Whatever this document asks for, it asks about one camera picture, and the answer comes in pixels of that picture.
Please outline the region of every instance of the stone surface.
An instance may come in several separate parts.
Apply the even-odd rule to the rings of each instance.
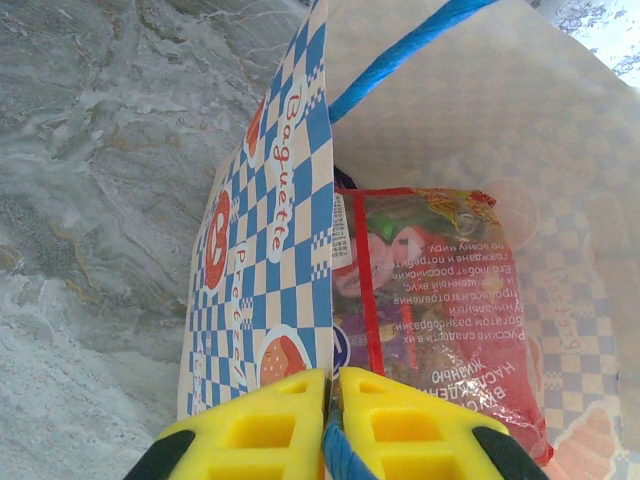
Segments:
[[[0,2],[3,478],[122,478],[174,420],[213,175],[303,11]]]

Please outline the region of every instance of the red circle logo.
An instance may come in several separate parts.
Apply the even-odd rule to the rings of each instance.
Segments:
[[[229,194],[223,190],[218,198],[216,210],[213,212],[205,252],[204,284],[211,290],[218,287],[227,264],[230,213]]]

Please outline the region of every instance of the bag handle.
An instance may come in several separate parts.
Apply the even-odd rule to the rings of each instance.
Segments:
[[[440,9],[382,52],[367,69],[329,106],[333,125],[344,117],[382,81],[395,72],[405,60],[441,34],[463,22],[478,10],[497,0],[449,0]]]

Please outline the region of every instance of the plastic food package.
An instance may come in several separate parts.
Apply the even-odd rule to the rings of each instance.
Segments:
[[[338,190],[335,373],[370,368],[490,415],[545,465],[553,449],[494,204],[479,191]]]

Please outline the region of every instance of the black rubber edge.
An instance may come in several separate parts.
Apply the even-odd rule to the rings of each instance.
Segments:
[[[124,480],[169,480],[171,472],[196,438],[190,430],[182,430],[156,441],[145,452]]]
[[[505,480],[549,480],[549,477],[509,435],[476,427],[473,435]]]
[[[353,179],[340,170],[338,167],[333,167],[333,176],[335,177],[335,181],[340,188],[348,188],[350,190],[355,190],[358,187],[356,186],[356,182]]]

